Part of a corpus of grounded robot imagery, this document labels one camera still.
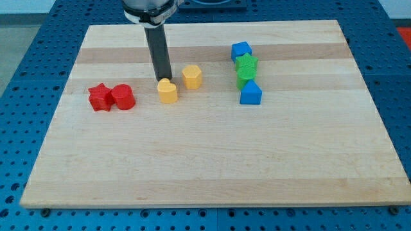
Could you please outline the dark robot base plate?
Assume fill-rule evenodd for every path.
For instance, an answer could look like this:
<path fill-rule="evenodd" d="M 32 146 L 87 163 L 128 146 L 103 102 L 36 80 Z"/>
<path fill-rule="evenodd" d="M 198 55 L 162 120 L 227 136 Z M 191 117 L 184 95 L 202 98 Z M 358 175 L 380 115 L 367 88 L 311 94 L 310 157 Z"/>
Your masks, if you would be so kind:
<path fill-rule="evenodd" d="M 246 0 L 184 0 L 180 11 L 192 10 L 246 10 Z"/>

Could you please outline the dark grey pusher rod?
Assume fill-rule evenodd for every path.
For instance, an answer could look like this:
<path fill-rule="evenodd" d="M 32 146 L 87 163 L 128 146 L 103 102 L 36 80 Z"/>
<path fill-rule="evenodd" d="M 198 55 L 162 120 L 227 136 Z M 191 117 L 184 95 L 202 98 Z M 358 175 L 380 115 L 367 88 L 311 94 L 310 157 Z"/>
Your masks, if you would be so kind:
<path fill-rule="evenodd" d="M 164 25 L 144 29 L 157 81 L 173 78 Z"/>

